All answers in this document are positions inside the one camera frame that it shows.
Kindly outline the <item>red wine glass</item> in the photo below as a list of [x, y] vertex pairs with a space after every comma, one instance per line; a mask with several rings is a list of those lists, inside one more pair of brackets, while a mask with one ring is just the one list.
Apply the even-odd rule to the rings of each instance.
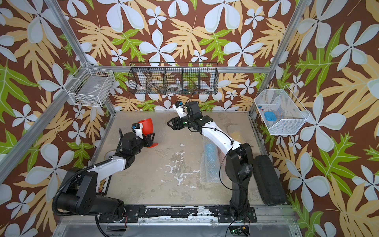
[[153, 148], [153, 147], [156, 147], [158, 145], [158, 143], [156, 143], [155, 141], [154, 142], [147, 142], [146, 141], [146, 138], [145, 138], [145, 135], [146, 134], [151, 134], [154, 132], [154, 125], [153, 125], [153, 121], [152, 119], [144, 119], [144, 120], [141, 120], [141, 121], [138, 121], [138, 123], [142, 123], [143, 124], [143, 142], [144, 142], [144, 145], [145, 147], [147, 148]]

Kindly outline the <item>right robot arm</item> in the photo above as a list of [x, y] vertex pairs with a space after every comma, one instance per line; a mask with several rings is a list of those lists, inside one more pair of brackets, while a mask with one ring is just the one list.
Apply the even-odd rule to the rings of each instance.
[[253, 153], [248, 143], [240, 143], [222, 131], [209, 116], [204, 116], [197, 101], [177, 101], [172, 108], [178, 116], [172, 118], [167, 125], [173, 130], [188, 128], [189, 131], [200, 133], [212, 141], [224, 154], [222, 163], [225, 173], [232, 182], [230, 213], [235, 221], [242, 221], [249, 216], [250, 203], [248, 190], [253, 175]]

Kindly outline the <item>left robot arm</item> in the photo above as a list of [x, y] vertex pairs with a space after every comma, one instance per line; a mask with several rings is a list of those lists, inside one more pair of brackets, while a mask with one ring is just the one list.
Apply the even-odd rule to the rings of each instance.
[[106, 215], [116, 220], [124, 216], [124, 202], [96, 192], [97, 185], [115, 173], [131, 167], [143, 148], [154, 145], [155, 133], [119, 130], [119, 143], [115, 154], [107, 160], [86, 168], [73, 168], [67, 172], [57, 190], [52, 211], [57, 216]]

